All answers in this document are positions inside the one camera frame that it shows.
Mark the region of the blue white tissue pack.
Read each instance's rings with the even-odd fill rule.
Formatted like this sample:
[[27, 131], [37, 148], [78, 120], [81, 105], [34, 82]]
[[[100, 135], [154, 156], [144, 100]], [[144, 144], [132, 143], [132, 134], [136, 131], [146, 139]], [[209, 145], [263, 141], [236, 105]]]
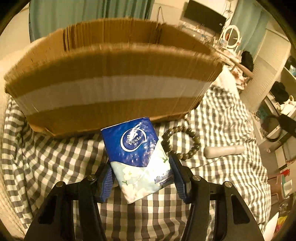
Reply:
[[138, 201], [173, 183], [169, 158], [149, 118], [103, 128], [101, 135], [127, 203]]

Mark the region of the wooden stool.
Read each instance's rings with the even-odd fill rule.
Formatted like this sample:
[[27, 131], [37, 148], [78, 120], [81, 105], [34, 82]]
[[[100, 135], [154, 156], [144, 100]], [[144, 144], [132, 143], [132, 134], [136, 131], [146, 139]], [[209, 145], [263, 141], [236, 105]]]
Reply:
[[268, 178], [271, 197], [277, 198], [279, 203], [283, 202], [292, 192], [292, 180], [285, 180], [289, 175], [290, 169], [286, 169], [281, 173]]

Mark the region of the cream bed blanket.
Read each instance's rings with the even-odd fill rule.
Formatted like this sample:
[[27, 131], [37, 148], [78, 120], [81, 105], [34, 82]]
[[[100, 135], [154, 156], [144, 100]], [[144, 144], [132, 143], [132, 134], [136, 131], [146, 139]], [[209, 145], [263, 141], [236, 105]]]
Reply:
[[[4, 92], [4, 74], [16, 63], [16, 58], [13, 56], [6, 56], [1, 60], [1, 144], [4, 141], [4, 119], [5, 112], [8, 106], [8, 95]], [[214, 85], [223, 87], [236, 97], [239, 96], [235, 87], [234, 76], [230, 71], [224, 67], [217, 79], [213, 82]], [[1, 221], [4, 227], [8, 230], [11, 236], [15, 239], [22, 239], [25, 235], [25, 230], [14, 211], [12, 202], [9, 198], [8, 189], [4, 184], [3, 171], [1, 171]]]

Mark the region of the grey checkered cloth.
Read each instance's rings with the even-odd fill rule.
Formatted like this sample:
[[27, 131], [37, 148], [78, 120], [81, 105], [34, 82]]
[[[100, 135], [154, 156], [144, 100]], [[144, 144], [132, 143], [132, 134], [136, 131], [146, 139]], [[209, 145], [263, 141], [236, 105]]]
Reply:
[[[243, 102], [234, 94], [212, 86], [186, 119], [157, 124], [154, 128], [162, 137], [168, 129], [182, 125], [192, 128], [200, 137], [198, 152], [183, 164], [209, 182], [232, 182], [260, 230], [265, 230], [271, 209], [270, 186], [251, 115]], [[81, 181], [106, 160], [99, 133], [66, 139], [36, 133], [10, 97], [3, 138], [1, 171], [25, 234], [58, 181]], [[245, 148], [239, 155], [214, 159], [204, 156], [205, 147], [239, 145]], [[107, 202], [98, 208], [108, 240], [180, 240], [190, 207], [178, 197], [175, 186], [169, 185], [133, 204], [128, 204], [120, 188], [115, 187]]]

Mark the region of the white cylindrical massager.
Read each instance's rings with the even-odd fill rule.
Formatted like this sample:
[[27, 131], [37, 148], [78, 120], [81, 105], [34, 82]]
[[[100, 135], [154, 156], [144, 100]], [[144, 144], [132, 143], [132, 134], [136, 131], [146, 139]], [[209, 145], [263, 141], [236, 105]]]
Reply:
[[205, 147], [204, 156], [207, 159], [214, 159], [230, 155], [239, 155], [244, 152], [244, 146], [223, 146], [223, 147]]

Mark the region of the white wardrobe shelf unit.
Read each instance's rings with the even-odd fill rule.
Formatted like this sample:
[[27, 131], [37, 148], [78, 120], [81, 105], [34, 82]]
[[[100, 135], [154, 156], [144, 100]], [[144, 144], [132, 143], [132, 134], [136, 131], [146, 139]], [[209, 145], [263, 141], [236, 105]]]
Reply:
[[240, 98], [251, 112], [254, 133], [259, 146], [263, 163], [267, 168], [275, 165], [281, 168], [285, 165], [285, 154], [282, 147], [276, 147], [276, 142], [269, 142], [262, 134], [262, 126], [255, 113], [262, 103], [266, 104], [272, 114], [277, 114], [275, 100], [271, 97], [271, 87], [280, 77], [284, 64], [290, 54], [291, 44], [288, 38], [277, 31], [266, 29], [259, 51], [254, 58], [253, 78], [244, 90]]

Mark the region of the black bag on shelf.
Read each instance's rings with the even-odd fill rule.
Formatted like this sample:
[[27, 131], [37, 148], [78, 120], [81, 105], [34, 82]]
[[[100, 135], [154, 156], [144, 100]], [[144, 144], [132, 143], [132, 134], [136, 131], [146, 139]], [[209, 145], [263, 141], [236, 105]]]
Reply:
[[279, 104], [284, 104], [290, 97], [283, 83], [278, 81], [274, 82], [270, 92]]

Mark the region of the wooden chair with clothes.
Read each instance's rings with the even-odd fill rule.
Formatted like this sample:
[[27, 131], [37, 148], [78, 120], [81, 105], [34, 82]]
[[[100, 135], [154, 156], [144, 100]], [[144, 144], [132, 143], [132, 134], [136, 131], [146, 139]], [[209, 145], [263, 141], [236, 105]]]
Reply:
[[238, 66], [234, 66], [231, 73], [235, 78], [237, 89], [244, 90], [251, 77], [247, 76]]

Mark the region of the brown cardboard box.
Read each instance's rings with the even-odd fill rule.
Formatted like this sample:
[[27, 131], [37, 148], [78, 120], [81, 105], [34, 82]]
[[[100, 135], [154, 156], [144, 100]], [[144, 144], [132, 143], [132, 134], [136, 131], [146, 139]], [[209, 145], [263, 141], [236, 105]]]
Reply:
[[30, 127], [60, 138], [136, 118], [183, 118], [222, 71], [222, 61], [178, 28], [99, 19], [34, 41], [4, 75]]

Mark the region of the black backpack on table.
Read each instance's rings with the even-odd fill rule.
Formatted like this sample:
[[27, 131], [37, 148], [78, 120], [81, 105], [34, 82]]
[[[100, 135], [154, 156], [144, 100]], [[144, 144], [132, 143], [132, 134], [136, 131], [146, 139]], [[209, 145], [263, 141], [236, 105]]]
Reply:
[[250, 52], [243, 51], [241, 54], [241, 64], [251, 72], [254, 70], [253, 57]]

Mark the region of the white dressing table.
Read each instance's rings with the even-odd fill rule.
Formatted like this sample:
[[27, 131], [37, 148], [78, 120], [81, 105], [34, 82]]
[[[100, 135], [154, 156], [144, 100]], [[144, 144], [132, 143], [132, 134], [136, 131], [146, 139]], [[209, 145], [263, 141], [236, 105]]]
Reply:
[[203, 43], [207, 47], [209, 47], [214, 55], [219, 57], [223, 63], [229, 65], [230, 67], [232, 67], [232, 69], [234, 66], [238, 66], [247, 76], [251, 78], [254, 77], [254, 73], [249, 71], [245, 66], [241, 64], [241, 55], [238, 56], [234, 51], [229, 50], [228, 48], [219, 44], [214, 45], [214, 43], [211, 43], [209, 40], [204, 40]]

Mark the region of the white round vanity mirror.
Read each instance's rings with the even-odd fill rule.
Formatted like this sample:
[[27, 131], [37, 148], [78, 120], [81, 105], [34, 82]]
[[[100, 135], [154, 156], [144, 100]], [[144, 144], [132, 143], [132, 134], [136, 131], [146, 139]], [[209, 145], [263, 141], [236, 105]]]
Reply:
[[235, 49], [241, 42], [240, 31], [236, 25], [229, 25], [223, 31], [222, 38], [226, 41], [226, 48]]

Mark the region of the teal curtain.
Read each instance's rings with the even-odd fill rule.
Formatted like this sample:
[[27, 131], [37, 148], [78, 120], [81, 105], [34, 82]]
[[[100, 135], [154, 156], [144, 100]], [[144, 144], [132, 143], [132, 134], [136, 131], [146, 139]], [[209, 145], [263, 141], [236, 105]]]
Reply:
[[30, 41], [59, 28], [100, 18], [150, 19], [154, 1], [43, 0], [29, 3]]
[[238, 1], [231, 24], [240, 31], [239, 51], [248, 51], [255, 57], [269, 19], [270, 14], [257, 1]]

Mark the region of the teal curtain left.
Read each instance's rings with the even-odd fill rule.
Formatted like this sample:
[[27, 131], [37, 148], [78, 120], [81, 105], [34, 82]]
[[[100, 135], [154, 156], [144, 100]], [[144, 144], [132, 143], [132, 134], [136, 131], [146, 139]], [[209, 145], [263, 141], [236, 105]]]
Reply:
[[43, 0], [29, 3], [30, 41], [59, 28], [100, 18], [150, 19], [154, 1]]

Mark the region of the black wall television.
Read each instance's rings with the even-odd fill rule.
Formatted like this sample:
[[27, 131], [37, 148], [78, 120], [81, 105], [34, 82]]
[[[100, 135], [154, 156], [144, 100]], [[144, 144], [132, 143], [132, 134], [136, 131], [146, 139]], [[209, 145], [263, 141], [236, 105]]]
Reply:
[[220, 34], [226, 23], [226, 18], [216, 11], [196, 1], [189, 1], [184, 12], [184, 17], [199, 23], [201, 26]]

